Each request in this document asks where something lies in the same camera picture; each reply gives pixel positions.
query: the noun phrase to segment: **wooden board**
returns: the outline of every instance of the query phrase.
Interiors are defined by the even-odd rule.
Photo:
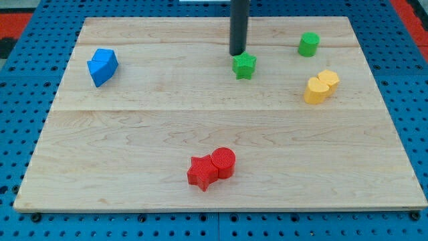
[[[313,58],[300,36],[321,37]],[[345,17],[254,17],[253,80],[235,80],[228,18],[87,18],[15,200],[19,212],[418,210],[427,200]],[[86,61],[120,65],[95,88]],[[324,69],[341,83],[303,101]],[[226,146],[202,192],[190,157]]]

